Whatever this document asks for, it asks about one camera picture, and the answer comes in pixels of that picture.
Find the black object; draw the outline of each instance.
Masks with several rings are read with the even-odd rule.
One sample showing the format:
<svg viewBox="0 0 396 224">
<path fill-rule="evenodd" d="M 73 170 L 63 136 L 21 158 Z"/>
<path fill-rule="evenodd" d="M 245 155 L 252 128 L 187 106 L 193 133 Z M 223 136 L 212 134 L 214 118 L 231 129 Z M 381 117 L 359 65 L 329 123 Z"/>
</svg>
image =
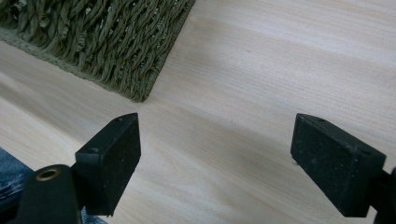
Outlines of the black object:
<svg viewBox="0 0 396 224">
<path fill-rule="evenodd" d="M 112 216 L 140 154 L 137 114 L 113 119 L 76 153 L 71 168 L 52 165 L 27 178 L 12 223 L 81 223 L 83 207 Z"/>
<path fill-rule="evenodd" d="M 382 170 L 386 156 L 325 119 L 297 114 L 291 156 L 345 217 L 396 223 L 396 169 Z"/>
</svg>

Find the woven basket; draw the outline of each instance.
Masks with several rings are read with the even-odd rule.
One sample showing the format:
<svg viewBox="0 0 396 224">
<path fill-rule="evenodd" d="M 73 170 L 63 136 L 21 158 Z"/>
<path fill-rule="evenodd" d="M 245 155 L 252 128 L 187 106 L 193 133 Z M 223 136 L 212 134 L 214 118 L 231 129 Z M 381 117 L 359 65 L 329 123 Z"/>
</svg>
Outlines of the woven basket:
<svg viewBox="0 0 396 224">
<path fill-rule="evenodd" d="M 144 101 L 195 0 L 0 0 L 0 39 Z"/>
</svg>

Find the light wood surface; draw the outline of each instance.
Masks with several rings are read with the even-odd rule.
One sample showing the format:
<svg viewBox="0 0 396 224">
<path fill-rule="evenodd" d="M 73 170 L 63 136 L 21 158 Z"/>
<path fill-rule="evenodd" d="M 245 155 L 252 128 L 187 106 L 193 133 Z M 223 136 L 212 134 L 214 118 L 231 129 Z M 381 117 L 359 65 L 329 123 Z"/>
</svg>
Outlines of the light wood surface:
<svg viewBox="0 0 396 224">
<path fill-rule="evenodd" d="M 396 166 L 396 2 L 197 0 L 143 104 L 0 42 L 0 146 L 71 165 L 138 112 L 142 158 L 109 223 L 373 223 L 344 218 L 293 164 L 296 113 Z"/>
</svg>

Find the blue denim fabric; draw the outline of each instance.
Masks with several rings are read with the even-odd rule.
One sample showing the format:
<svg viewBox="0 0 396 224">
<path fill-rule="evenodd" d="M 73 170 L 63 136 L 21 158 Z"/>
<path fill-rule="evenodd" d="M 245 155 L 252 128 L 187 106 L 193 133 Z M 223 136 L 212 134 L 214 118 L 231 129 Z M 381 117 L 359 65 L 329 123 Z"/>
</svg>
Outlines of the blue denim fabric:
<svg viewBox="0 0 396 224">
<path fill-rule="evenodd" d="M 32 169 L 0 148 L 0 212 L 20 200 L 24 180 L 31 173 Z M 87 215 L 85 208 L 81 219 L 84 224 L 106 224 L 99 217 Z"/>
</svg>

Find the wood grain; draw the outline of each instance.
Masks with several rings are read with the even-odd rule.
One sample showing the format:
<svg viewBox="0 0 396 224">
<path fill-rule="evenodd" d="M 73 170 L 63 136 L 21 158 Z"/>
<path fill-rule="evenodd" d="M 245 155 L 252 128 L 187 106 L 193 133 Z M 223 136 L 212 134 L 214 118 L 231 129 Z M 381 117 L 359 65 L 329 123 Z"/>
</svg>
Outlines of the wood grain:
<svg viewBox="0 0 396 224">
<path fill-rule="evenodd" d="M 0 42 L 0 146 L 71 165 L 139 113 L 142 159 L 109 223 L 373 223 L 344 218 L 293 164 L 296 113 L 396 165 L 396 2 L 197 0 L 143 104 Z"/>
</svg>

